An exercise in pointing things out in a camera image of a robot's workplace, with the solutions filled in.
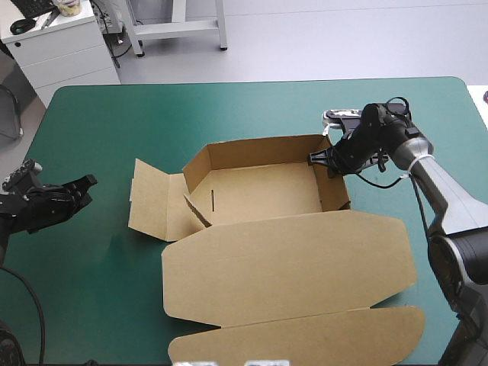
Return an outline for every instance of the cardboard flap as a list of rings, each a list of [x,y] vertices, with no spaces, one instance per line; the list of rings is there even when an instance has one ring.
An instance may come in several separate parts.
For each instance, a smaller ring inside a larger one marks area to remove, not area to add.
[[[162,260],[167,314],[224,327],[370,307],[416,281],[403,223],[350,210],[211,226]]]
[[[212,360],[219,366],[249,359],[390,366],[413,351],[423,327],[423,313],[415,307],[351,310],[187,335],[171,342],[169,356],[173,363]]]
[[[167,242],[202,230],[185,202],[187,193],[183,174],[169,175],[136,159],[129,227]]]

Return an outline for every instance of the green tabletop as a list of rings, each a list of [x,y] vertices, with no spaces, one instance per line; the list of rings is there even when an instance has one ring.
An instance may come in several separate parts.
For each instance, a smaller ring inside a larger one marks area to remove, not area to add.
[[[47,321],[46,361],[166,363],[174,337],[210,328],[163,311],[165,243],[127,228],[135,158],[180,172],[205,143],[320,133],[325,109],[362,108],[397,95],[409,100],[414,122],[434,144],[438,162],[474,197],[488,201],[488,133],[459,79],[60,89],[28,156],[42,164],[46,183],[95,175],[93,202],[66,223],[13,235],[5,261],[39,294]],[[389,163],[386,173],[370,169],[364,175],[386,184],[399,174]],[[384,191],[355,176],[346,183],[354,209],[398,217],[407,225],[419,280],[379,306],[410,304],[425,311],[424,335],[406,363],[434,363],[457,321],[429,267],[411,184],[405,180]],[[18,335],[27,361],[35,362],[35,307],[6,274],[0,274],[0,289],[0,318]]]

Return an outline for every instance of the cardboard box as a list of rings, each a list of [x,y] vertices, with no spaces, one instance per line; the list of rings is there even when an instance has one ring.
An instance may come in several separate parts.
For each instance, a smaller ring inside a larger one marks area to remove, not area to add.
[[[328,146],[322,135],[211,143],[174,175],[136,160],[129,227],[175,241],[212,224],[348,208],[342,177],[307,163]]]
[[[387,366],[417,345],[420,309],[371,309],[416,281],[400,220],[353,210],[212,226],[162,253],[168,315],[221,326],[175,339],[177,361]]]
[[[173,362],[387,366],[423,331],[415,307],[371,309],[416,281],[399,220],[349,208],[310,166],[322,135],[212,143],[169,175],[136,160],[129,227],[165,241],[168,315],[221,329],[175,339]]]

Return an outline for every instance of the white table leg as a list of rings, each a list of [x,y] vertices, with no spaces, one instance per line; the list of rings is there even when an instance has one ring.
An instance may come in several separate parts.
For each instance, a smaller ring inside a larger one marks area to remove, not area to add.
[[[217,8],[217,24],[219,26],[220,49],[227,50],[227,31],[226,31],[226,17],[223,12],[223,0],[215,0]]]
[[[136,31],[134,30],[134,27],[136,26],[135,17],[131,11],[132,7],[130,6],[130,3],[127,3],[128,1],[129,0],[118,0],[120,15],[122,16],[122,20],[124,21],[127,36],[129,36],[130,44],[132,44],[132,49],[134,53],[138,56],[143,56],[144,52],[139,45],[139,38],[137,37]]]
[[[173,0],[171,22],[182,23],[186,21],[186,0]]]

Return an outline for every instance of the white cable tie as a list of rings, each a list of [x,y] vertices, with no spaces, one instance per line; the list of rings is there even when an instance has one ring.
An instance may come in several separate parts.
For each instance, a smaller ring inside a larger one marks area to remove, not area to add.
[[[431,154],[422,154],[422,155],[419,155],[417,156],[416,158],[414,158],[414,160],[410,163],[410,166],[409,168],[406,170],[409,174],[410,174],[410,171],[412,170],[413,166],[419,161],[419,160],[422,160],[424,158],[433,158],[435,160],[435,157],[432,156]]]

